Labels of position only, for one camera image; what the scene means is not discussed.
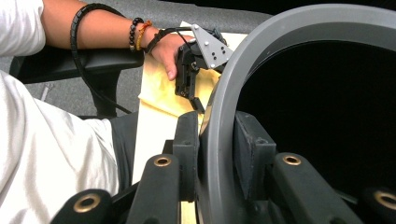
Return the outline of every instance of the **floor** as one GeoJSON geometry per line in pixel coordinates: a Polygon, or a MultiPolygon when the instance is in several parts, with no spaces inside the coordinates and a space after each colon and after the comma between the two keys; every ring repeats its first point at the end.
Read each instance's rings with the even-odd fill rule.
{"type": "MultiPolygon", "coordinates": [[[[191,4],[158,0],[87,0],[114,7],[124,16],[152,20],[160,28],[178,27],[182,21],[196,23],[208,29],[217,28],[224,33],[248,34],[271,16],[259,12],[197,7],[191,4]]],[[[8,71],[12,58],[0,58],[0,69],[8,71]]],[[[118,103],[131,111],[137,111],[142,68],[128,69],[121,73],[118,86],[118,103]]],[[[95,115],[91,93],[80,78],[49,83],[29,84],[27,89],[35,98],[43,99],[75,115],[95,115]]]]}

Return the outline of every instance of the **black cable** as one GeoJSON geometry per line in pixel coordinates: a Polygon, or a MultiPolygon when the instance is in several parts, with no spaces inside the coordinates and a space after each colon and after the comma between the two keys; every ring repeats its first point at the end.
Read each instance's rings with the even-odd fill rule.
{"type": "Polygon", "coordinates": [[[88,4],[85,7],[82,7],[77,13],[76,16],[73,19],[72,22],[72,26],[71,26],[71,30],[70,30],[70,46],[71,46],[71,51],[72,51],[72,56],[73,56],[73,60],[75,62],[76,68],[78,69],[82,80],[84,80],[85,84],[88,86],[88,88],[90,88],[90,90],[93,92],[93,94],[95,94],[99,99],[101,99],[102,101],[106,101],[109,104],[115,106],[116,108],[118,108],[119,110],[127,113],[127,114],[131,114],[132,112],[129,111],[128,109],[124,108],[121,105],[118,105],[117,103],[115,103],[114,101],[112,101],[111,99],[109,99],[108,97],[106,97],[102,92],[97,91],[91,84],[90,82],[87,80],[86,78],[86,71],[84,66],[81,64],[81,60],[79,58],[78,55],[78,44],[77,44],[77,35],[78,35],[78,27],[79,24],[82,20],[82,18],[87,15],[89,12],[96,10],[96,9],[102,9],[102,10],[106,10],[109,12],[112,12],[114,14],[117,14],[119,16],[124,17],[121,13],[119,13],[116,9],[109,7],[107,5],[103,5],[103,4],[98,4],[98,3],[93,3],[93,4],[88,4]]]}

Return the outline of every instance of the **finger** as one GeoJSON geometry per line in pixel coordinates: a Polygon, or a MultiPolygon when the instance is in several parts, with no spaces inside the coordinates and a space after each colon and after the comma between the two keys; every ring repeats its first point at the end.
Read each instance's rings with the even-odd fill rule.
{"type": "Polygon", "coordinates": [[[177,75],[177,69],[175,66],[175,62],[172,62],[172,63],[168,62],[168,63],[164,63],[163,65],[165,67],[166,74],[168,75],[168,79],[170,81],[174,80],[177,75]]]}

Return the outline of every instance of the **black chair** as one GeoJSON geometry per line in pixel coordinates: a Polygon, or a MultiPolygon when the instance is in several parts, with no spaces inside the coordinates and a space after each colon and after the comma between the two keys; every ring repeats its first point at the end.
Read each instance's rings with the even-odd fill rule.
{"type": "MultiPolygon", "coordinates": [[[[129,49],[84,49],[78,54],[85,67],[86,80],[113,102],[117,102],[121,70],[140,67],[144,62],[143,51],[132,53],[129,49]]],[[[9,73],[23,84],[80,77],[71,50],[49,46],[31,56],[14,57],[9,73]]],[[[90,91],[97,110],[95,117],[115,118],[116,107],[90,91]]]]}

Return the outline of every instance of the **white sleeve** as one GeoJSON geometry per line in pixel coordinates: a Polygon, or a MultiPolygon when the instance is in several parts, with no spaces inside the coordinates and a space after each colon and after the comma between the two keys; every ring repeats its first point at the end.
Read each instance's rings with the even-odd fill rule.
{"type": "Polygon", "coordinates": [[[0,56],[29,55],[44,48],[43,9],[42,0],[1,0],[0,56]]]}
{"type": "Polygon", "coordinates": [[[108,119],[81,120],[34,99],[1,70],[0,115],[0,223],[50,223],[84,189],[117,193],[108,119]]]}

